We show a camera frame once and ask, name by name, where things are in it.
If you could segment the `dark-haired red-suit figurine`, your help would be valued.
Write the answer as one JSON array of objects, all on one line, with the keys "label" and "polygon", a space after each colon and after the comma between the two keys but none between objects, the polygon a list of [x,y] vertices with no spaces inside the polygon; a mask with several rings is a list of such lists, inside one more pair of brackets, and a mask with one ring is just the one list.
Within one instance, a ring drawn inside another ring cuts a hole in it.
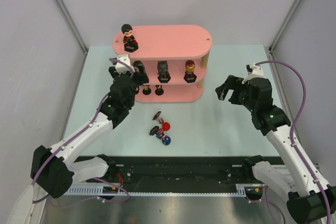
[{"label": "dark-haired red-suit figurine", "polygon": [[121,27],[123,33],[123,44],[126,52],[135,52],[139,48],[139,44],[133,35],[133,28],[130,24],[123,24]]}]

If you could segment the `grey masked bat figurine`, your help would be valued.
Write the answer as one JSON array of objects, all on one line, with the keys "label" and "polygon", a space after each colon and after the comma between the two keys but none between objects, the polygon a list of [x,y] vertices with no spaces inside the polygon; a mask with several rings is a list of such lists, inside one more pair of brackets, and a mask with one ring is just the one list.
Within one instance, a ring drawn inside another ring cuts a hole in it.
[{"label": "grey masked bat figurine", "polygon": [[158,80],[160,83],[168,83],[171,79],[170,73],[168,71],[167,61],[158,61],[157,70],[158,70]]}]

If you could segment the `red gold armor figurine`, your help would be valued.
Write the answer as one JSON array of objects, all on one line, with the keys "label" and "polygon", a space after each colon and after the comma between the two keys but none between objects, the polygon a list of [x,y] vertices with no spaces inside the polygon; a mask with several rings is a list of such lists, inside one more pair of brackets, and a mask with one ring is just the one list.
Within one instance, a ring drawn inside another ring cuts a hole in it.
[{"label": "red gold armor figurine", "polygon": [[188,60],[185,63],[185,75],[184,75],[184,80],[187,83],[194,83],[197,79],[196,74],[194,73],[195,71],[195,62],[193,60]]}]

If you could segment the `blue shield hero figurine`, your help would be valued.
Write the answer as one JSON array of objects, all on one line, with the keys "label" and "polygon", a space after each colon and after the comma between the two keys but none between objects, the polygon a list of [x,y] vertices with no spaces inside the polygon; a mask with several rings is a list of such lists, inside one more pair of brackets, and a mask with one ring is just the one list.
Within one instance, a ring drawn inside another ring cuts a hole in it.
[{"label": "blue shield hero figurine", "polygon": [[164,133],[164,130],[159,126],[153,127],[150,132],[150,136],[156,136],[164,145],[170,145],[171,138]]}]

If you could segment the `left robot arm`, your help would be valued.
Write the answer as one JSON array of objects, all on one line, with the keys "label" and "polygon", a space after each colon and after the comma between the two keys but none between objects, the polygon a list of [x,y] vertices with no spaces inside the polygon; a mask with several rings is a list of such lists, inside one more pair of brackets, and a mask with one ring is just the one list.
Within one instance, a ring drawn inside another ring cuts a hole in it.
[{"label": "left robot arm", "polygon": [[41,145],[34,151],[30,174],[32,184],[39,185],[52,198],[59,198],[76,182],[112,179],[116,173],[115,161],[104,154],[76,161],[85,149],[128,116],[139,87],[149,83],[141,61],[129,63],[112,58],[111,62],[114,65],[109,72],[113,83],[89,122],[53,146],[46,148]]}]

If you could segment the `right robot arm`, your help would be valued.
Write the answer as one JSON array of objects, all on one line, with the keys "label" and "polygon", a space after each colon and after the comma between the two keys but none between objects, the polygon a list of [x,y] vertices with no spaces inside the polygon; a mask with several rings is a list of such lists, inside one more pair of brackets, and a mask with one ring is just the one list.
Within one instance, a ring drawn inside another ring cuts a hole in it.
[{"label": "right robot arm", "polygon": [[254,127],[274,146],[291,178],[273,168],[260,155],[246,161],[252,177],[267,184],[285,202],[296,223],[309,223],[335,213],[335,187],[319,173],[299,142],[290,139],[291,122],[285,112],[273,104],[268,79],[248,81],[228,76],[215,89],[219,100],[233,93],[229,102],[244,106],[251,113]]}]

